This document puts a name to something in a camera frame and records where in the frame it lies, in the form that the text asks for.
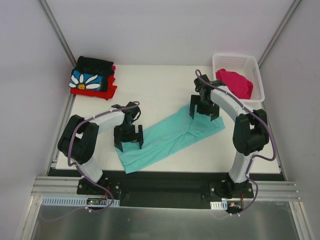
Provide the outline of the teal t shirt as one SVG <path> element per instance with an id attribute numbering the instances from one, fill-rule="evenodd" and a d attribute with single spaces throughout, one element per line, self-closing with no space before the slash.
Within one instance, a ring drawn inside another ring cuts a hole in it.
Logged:
<path id="1" fill-rule="evenodd" d="M 143 145 L 123 143 L 123 151 L 116 150 L 126 174 L 134 173 L 157 163 L 193 144 L 225 129 L 221 117 L 211 120 L 206 115 L 190 116 L 190 106 L 143 131 Z"/>

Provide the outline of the white plastic basket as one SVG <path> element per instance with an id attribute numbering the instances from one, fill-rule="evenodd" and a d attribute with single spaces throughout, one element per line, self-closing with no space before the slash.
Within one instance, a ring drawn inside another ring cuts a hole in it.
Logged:
<path id="1" fill-rule="evenodd" d="M 212 56 L 213 80 L 215 81 L 216 72 L 225 69 L 228 72 L 236 72 L 245 77 L 253 84 L 250 99 L 242 99 L 249 105 L 260 104 L 265 100 L 265 93 L 262 83 L 258 62 L 254 56 L 235 54 L 235 53 L 215 53 Z"/>

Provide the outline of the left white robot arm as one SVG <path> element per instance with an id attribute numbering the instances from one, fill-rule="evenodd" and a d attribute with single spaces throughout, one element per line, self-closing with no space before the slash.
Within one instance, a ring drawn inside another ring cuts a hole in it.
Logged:
<path id="1" fill-rule="evenodd" d="M 140 103 L 112 105 L 108 110 L 90 117 L 74 114 L 68 120 L 58 141 L 57 149 L 67 157 L 68 166 L 76 166 L 80 174 L 89 180 L 88 188 L 99 195 L 105 191 L 103 171 L 94 159 L 98 135 L 113 129 L 113 144 L 123 152 L 123 143 L 144 143 L 143 126 L 134 125 L 141 116 Z"/>

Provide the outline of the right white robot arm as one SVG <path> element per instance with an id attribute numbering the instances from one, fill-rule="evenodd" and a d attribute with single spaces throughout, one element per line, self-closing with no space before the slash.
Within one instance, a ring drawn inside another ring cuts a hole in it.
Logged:
<path id="1" fill-rule="evenodd" d="M 249 171 L 254 158 L 269 143 L 267 114 L 263 109 L 254 110 L 241 102 L 221 80 L 210 81 L 207 75 L 199 74 L 193 82 L 197 94 L 190 98 L 191 118 L 200 114 L 213 121 L 223 110 L 234 122 L 234 161 L 226 179 L 215 187 L 215 194 L 226 199 L 237 197 L 249 187 Z"/>

